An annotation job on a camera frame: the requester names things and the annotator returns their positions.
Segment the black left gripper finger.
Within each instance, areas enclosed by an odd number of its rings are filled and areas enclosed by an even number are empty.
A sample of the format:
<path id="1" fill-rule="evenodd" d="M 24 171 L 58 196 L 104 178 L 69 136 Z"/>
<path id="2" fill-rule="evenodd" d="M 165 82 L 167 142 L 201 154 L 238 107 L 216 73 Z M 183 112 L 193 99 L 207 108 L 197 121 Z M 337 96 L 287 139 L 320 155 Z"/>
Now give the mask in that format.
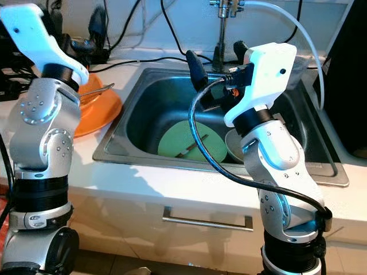
<path id="1" fill-rule="evenodd" d="M 107 42 L 107 9 L 97 6 L 89 19 L 89 39 L 97 52 L 108 52 Z"/>

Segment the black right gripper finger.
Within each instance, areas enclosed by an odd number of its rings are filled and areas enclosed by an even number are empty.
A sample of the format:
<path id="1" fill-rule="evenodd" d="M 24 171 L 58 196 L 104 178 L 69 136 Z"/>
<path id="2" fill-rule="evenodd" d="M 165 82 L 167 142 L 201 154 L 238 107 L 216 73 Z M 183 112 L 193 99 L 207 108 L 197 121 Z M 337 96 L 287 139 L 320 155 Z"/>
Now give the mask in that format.
<path id="1" fill-rule="evenodd" d="M 209 84 L 209 75 L 198 55 L 192 50 L 185 53 L 186 62 L 189 66 L 190 80 L 194 89 L 200 91 Z"/>
<path id="2" fill-rule="evenodd" d="M 247 50 L 249 49 L 249 47 L 246 45 L 246 43 L 244 42 L 244 40 L 238 40 L 236 42 L 234 42 L 233 44 L 233 51 L 236 55 L 237 58 L 237 64 L 238 65 L 244 65 L 246 64 L 246 53 Z"/>

